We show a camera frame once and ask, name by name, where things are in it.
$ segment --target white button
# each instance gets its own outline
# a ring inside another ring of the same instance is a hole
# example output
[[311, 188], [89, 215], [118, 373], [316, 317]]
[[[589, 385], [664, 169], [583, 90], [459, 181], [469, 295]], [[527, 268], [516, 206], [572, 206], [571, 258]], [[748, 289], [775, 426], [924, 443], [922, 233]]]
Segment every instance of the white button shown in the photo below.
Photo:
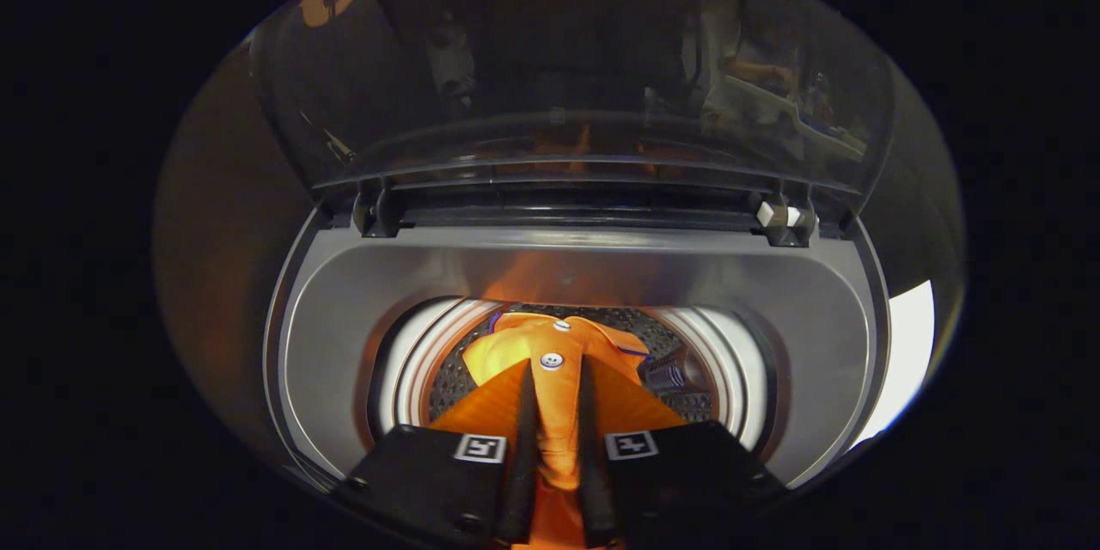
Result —
[[561, 367], [562, 363], [565, 363], [565, 359], [561, 358], [561, 354], [556, 352], [548, 352], [539, 359], [539, 363], [542, 363], [542, 369], [553, 372]]

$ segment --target washing machine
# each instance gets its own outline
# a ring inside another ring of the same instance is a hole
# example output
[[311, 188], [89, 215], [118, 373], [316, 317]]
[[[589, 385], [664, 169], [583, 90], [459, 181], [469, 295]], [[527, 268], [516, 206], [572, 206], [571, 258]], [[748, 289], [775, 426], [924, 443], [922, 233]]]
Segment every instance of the washing machine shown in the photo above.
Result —
[[931, 111], [818, 0], [290, 0], [180, 120], [154, 267], [212, 411], [306, 492], [473, 392], [509, 311], [637, 336], [798, 492], [934, 373], [964, 241]]

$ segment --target washing machine lid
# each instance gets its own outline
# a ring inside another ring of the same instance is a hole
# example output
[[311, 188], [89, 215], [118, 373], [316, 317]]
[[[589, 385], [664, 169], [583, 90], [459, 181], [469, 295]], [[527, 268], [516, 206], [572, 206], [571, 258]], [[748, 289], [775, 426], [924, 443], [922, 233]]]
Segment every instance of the washing machine lid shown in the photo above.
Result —
[[893, 114], [886, 54], [817, 0], [292, 0], [251, 61], [318, 195], [664, 175], [858, 212]]

